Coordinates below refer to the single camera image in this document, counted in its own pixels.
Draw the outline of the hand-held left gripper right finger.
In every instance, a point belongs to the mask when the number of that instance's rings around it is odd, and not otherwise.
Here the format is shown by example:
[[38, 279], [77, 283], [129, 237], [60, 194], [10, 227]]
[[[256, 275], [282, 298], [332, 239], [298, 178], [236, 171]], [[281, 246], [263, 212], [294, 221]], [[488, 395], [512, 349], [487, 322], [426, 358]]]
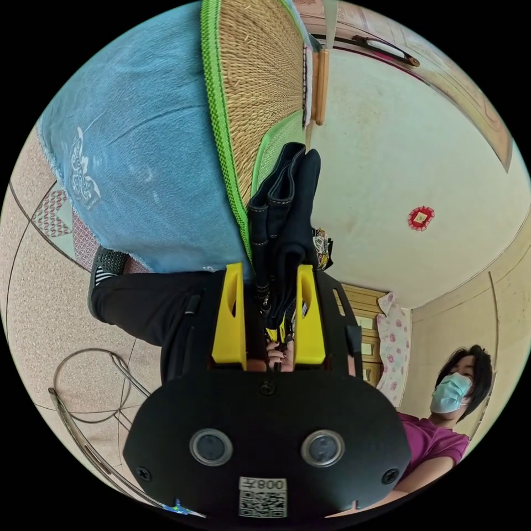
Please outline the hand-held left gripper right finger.
[[317, 366], [325, 359], [319, 297], [311, 265], [300, 265], [296, 279], [294, 364]]

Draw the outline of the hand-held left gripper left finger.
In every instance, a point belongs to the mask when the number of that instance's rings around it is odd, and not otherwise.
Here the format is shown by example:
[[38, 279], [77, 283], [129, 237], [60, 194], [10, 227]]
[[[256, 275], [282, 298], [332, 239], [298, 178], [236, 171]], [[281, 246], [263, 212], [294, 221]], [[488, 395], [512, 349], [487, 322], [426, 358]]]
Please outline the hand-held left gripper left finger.
[[218, 365], [247, 366], [242, 263], [225, 270], [218, 307], [212, 358]]

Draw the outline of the person's right hand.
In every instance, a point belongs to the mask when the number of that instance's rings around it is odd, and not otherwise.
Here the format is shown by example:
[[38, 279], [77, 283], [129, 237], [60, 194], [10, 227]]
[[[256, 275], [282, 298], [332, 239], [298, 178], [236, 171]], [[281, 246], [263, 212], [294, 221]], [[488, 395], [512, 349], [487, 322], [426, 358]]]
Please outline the person's right hand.
[[295, 367], [294, 363], [294, 340], [288, 336], [285, 343], [267, 340], [267, 371], [273, 372], [292, 372]]

